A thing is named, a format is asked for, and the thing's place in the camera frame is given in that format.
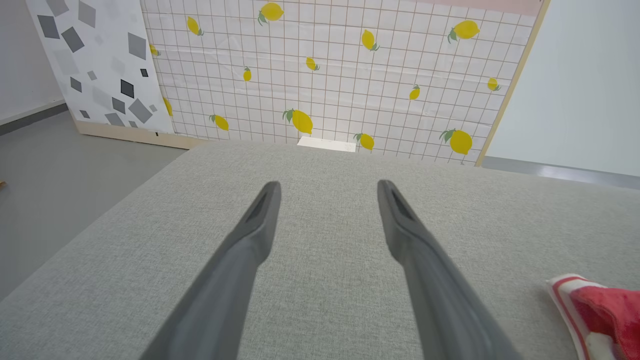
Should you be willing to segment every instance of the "red and white towel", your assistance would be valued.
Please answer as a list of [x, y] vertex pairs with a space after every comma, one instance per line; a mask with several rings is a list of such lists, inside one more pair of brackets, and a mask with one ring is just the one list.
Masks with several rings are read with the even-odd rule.
[[576, 274], [547, 285], [579, 360], [640, 360], [640, 291], [607, 288]]

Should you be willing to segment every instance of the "grid patterned sheet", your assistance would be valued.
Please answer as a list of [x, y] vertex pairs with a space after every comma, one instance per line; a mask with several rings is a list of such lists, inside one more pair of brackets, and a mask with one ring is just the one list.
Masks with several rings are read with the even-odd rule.
[[[307, 134], [283, 119], [296, 109], [312, 119], [311, 137], [358, 142], [356, 134], [370, 135], [373, 150], [358, 142], [361, 153], [473, 165], [536, 20], [416, 0], [274, 2], [284, 14], [260, 25], [266, 1], [142, 0], [176, 133], [297, 143]], [[190, 17], [203, 35], [189, 30]], [[448, 38], [465, 20], [479, 33]], [[377, 51], [362, 44], [365, 30]], [[491, 78], [499, 90], [490, 90]], [[410, 100], [414, 85], [420, 95]], [[454, 128], [472, 137], [466, 155], [441, 137]]]

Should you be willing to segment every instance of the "gray baseboard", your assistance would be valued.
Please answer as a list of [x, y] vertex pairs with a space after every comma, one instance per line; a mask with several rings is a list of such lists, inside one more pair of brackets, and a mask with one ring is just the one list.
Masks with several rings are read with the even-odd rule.
[[67, 104], [60, 104], [57, 106], [53, 106], [52, 108], [48, 108], [46, 110], [38, 111], [35, 114], [25, 116], [21, 119], [7, 122], [6, 124], [0, 125], [0, 136], [11, 133], [12, 131], [16, 131], [22, 127], [29, 126], [34, 122], [38, 122], [42, 119], [46, 119], [47, 117], [57, 115], [67, 110], [68, 110]]
[[487, 156], [483, 168], [640, 190], [640, 177]]

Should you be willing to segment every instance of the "red stripe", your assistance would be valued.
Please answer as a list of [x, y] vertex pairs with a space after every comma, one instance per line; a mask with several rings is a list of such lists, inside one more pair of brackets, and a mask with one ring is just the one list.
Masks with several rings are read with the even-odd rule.
[[569, 281], [573, 281], [573, 280], [588, 281], [587, 279], [584, 279], [584, 278], [579, 277], [579, 276], [565, 277], [564, 279], [562, 279], [562, 280], [560, 280], [560, 281], [558, 281], [558, 282], [556, 282], [554, 284], [554, 293], [556, 294], [556, 298], [560, 302], [560, 305], [562, 305], [562, 309], [564, 310], [564, 313], [566, 314], [566, 317], [569, 318], [569, 322], [571, 322], [571, 325], [573, 326], [573, 330], [575, 331], [575, 333], [578, 335], [578, 338], [580, 339], [580, 345], [582, 346], [582, 352], [584, 353], [585, 358], [587, 360], [590, 360], [591, 358], [589, 357], [589, 351], [587, 350], [587, 345], [584, 342], [584, 338], [582, 337], [582, 334], [578, 330], [578, 325], [576, 325], [575, 321], [573, 321], [573, 318], [572, 318], [571, 314], [569, 313], [569, 310], [567, 310], [566, 305], [564, 304], [564, 301], [560, 297], [560, 292], [558, 291], [558, 288], [560, 286], [562, 286], [562, 284], [564, 284], [566, 282], [569, 282]]

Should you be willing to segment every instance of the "gray fabric tablecloth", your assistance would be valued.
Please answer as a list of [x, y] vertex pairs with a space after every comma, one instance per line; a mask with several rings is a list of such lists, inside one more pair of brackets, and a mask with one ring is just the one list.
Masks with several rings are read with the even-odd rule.
[[544, 281], [640, 289], [640, 192], [291, 145], [182, 155], [0, 303], [0, 359], [136, 359], [270, 180], [282, 184], [240, 359], [420, 359], [376, 183], [390, 179], [525, 359], [575, 359]]

